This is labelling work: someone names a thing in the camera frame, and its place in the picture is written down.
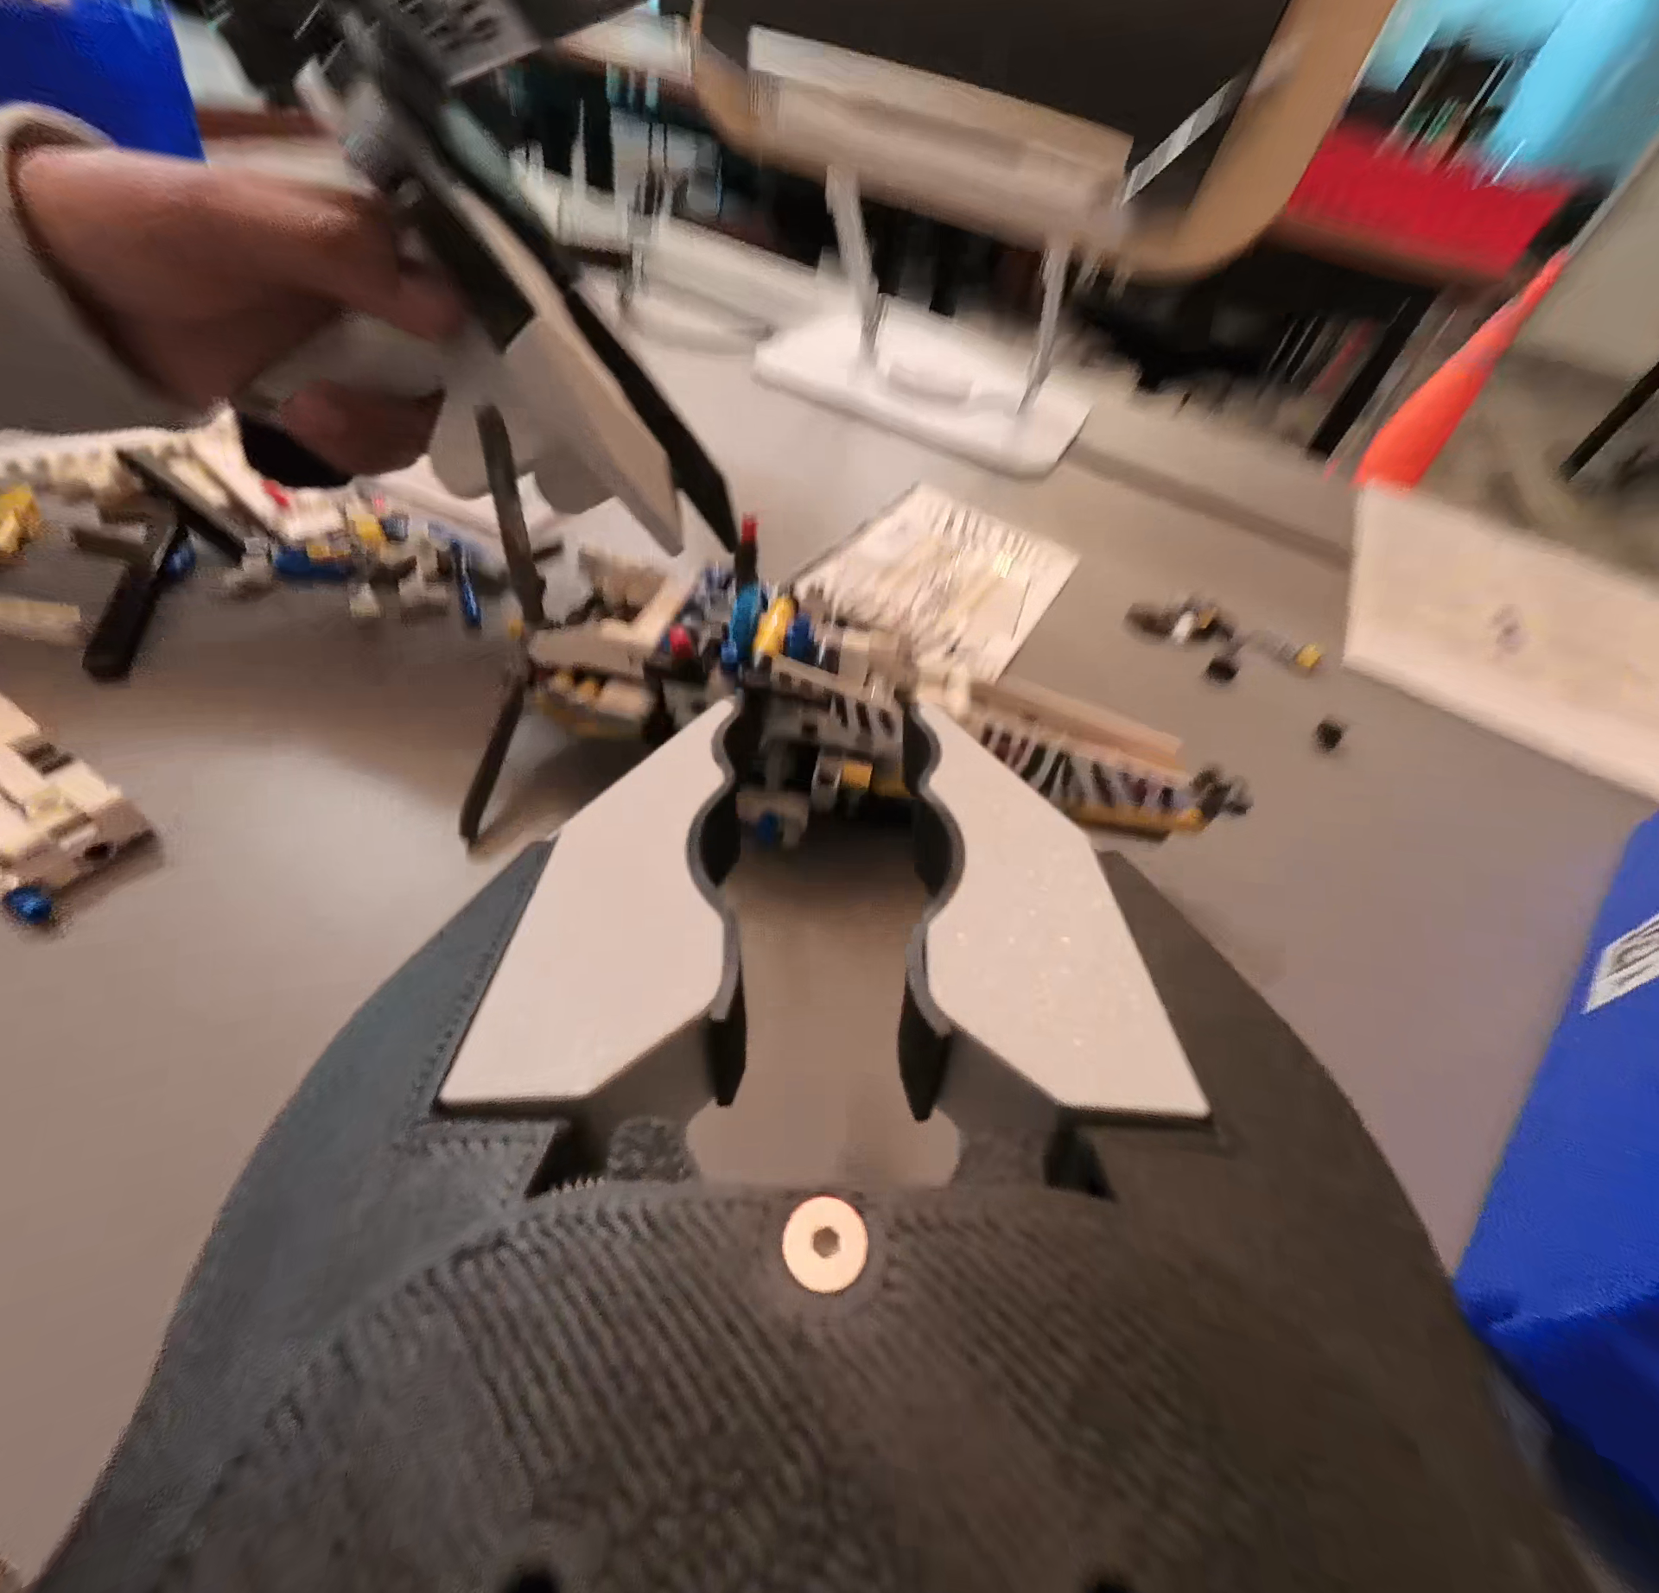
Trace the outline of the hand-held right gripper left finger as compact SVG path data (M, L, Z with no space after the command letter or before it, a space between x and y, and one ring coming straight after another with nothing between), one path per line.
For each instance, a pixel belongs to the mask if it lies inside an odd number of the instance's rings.
M696 1115L744 1072L718 700L550 841L440 1085L444 1115Z

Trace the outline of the white printed paper sheet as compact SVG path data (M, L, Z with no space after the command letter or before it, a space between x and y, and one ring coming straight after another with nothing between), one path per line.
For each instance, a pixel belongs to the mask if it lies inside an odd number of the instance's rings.
M1342 663L1657 800L1655 587L1390 486L1353 495Z

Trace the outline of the person's left forearm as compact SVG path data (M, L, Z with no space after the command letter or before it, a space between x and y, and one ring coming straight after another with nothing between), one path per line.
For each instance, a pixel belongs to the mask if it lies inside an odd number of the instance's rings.
M29 434L87 434L155 425L164 410L113 356L48 269L26 227L16 169L50 149L109 149L70 116L37 106L1 112L1 425Z

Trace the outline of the blue object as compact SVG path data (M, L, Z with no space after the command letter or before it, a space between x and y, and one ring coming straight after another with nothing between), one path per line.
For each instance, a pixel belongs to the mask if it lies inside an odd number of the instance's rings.
M1 105L55 112L129 151L203 160L159 0L1 0Z

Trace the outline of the white lego beam assembly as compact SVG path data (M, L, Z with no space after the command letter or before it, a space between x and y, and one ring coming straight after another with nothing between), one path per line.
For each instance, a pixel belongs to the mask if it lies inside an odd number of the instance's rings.
M144 488L133 462L177 486L177 495L233 534L305 545L363 523L372 506L350 489L290 489L257 475L233 419L187 432L129 430L79 436L3 432L3 486L27 486L63 506L122 513Z

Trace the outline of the orange cone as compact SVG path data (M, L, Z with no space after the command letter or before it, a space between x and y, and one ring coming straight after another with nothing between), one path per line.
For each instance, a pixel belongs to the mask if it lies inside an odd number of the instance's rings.
M1568 267L1570 253L1551 256L1533 280L1453 352L1377 430L1359 460L1355 491L1414 491L1470 415L1498 365L1514 347Z

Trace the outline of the black lego gear assembly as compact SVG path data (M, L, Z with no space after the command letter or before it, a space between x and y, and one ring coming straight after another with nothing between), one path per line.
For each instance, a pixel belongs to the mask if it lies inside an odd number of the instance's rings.
M1125 613L1125 626L1148 641L1174 647L1227 645L1236 639L1235 623L1224 610L1192 597L1168 606L1131 606Z

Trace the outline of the zebra striped lego helicopter model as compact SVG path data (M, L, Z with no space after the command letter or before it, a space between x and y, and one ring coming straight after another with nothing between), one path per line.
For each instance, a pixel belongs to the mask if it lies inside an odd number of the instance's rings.
M1179 741L1009 678L929 665L909 641L768 586L757 519L696 574L585 547L588 595L561 624L518 628L527 697L570 734L655 748L722 702L751 710L738 819L794 846L820 817L885 815L909 798L903 721L940 706L994 763L1088 835L1159 845L1246 817L1251 789L1192 767Z

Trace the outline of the person's left hand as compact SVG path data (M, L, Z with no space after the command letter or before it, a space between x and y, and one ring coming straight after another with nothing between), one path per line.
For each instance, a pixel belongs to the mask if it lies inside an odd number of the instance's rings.
M168 419L240 404L346 315L425 345L464 321L370 195L66 145L24 153L11 184L31 256Z

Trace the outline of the black lego beam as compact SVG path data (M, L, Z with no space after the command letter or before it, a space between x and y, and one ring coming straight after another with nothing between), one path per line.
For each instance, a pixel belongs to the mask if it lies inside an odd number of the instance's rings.
M118 569L103 613L88 634L81 671L111 685L127 680L161 599L196 567L190 532L168 508L142 510L133 523L76 526L72 547Z

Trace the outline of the black lego rotor blade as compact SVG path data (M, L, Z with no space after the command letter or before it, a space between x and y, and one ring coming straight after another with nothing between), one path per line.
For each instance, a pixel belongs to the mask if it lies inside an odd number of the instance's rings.
M468 848L474 848L483 833L488 804L527 710L535 676L531 641L548 626L546 582L531 550L505 419L492 404L485 404L474 412L474 425L485 463L488 499L496 512L509 591L518 604L520 632L509 663L503 702L461 804L459 837Z

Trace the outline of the blue plastic bin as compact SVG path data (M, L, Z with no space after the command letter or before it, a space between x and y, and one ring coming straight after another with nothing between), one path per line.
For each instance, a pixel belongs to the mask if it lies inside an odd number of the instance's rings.
M1505 1376L1657 1503L1657 819L1627 839L1455 1292Z

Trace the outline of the white and grey lego subassembly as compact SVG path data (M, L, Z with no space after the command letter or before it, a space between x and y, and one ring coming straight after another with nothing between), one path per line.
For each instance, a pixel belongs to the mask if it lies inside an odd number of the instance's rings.
M155 839L135 802L1 700L1 911L48 930L61 896Z

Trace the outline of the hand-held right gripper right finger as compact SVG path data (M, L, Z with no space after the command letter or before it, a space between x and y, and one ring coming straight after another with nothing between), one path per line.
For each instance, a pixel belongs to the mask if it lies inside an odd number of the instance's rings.
M1203 1126L1211 1104L1088 837L940 706L903 711L924 889L905 1107L957 1126Z

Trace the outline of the zebra print sticker sheet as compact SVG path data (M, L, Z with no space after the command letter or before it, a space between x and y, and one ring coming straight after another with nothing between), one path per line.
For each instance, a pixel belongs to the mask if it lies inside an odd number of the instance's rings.
M846 628L996 684L1077 567L1068 547L918 484L788 589L816 630Z

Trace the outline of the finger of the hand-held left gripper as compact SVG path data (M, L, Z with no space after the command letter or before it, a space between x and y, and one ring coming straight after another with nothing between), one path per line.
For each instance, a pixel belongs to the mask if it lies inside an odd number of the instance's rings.
M592 510L611 499L611 476L594 447L587 412L559 377L511 371L500 360L446 360L440 415L427 458L444 491L459 500L488 500L501 460L516 480L561 513Z
M725 478L675 406L579 291L524 288L531 321L505 354L520 471L562 515L620 504L670 556L685 547L685 508L733 550L738 517Z

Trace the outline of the pile of loose lego pieces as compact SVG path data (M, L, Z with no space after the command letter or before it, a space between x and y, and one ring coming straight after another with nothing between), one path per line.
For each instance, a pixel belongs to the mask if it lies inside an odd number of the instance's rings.
M509 586L505 558L483 534L383 493L266 484L261 508L274 521L246 536L242 556L218 578L227 602L335 589L361 628L453 615L466 632L479 632L487 602Z

